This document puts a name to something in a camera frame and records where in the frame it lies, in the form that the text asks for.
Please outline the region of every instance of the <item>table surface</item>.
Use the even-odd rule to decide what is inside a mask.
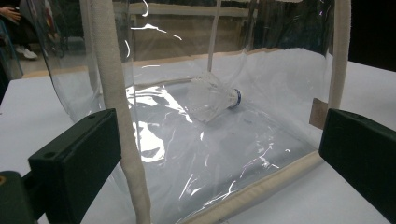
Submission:
[[[348,63],[341,109],[396,130],[395,86],[394,72]],[[27,174],[27,158],[72,125],[49,77],[11,81],[0,106],[0,171]],[[263,203],[224,223],[388,222],[323,162]]]

